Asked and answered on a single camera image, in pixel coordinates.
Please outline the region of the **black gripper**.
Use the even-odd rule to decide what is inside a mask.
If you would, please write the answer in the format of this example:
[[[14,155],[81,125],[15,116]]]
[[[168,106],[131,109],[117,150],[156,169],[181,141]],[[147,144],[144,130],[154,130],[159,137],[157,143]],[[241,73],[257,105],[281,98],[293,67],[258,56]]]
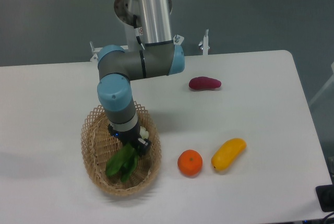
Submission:
[[[140,138],[140,125],[136,124],[132,129],[119,132],[116,131],[111,124],[108,125],[108,131],[112,137],[117,138],[123,146],[130,144],[137,154],[142,157],[147,154],[151,147],[151,141],[147,138]]]

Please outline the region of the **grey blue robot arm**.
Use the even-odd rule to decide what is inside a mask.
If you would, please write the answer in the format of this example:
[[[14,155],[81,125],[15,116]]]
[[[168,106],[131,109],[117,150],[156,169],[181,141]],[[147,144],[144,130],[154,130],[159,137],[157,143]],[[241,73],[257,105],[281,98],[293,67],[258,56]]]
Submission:
[[[140,136],[140,123],[136,112],[130,82],[181,73],[185,57],[181,45],[176,45],[170,26],[169,0],[133,0],[139,11],[130,9],[130,25],[142,28],[144,37],[137,36],[139,49],[125,51],[118,45],[107,45],[98,53],[99,83],[97,94],[109,120],[110,134],[123,145],[131,146],[145,155],[151,141]]]

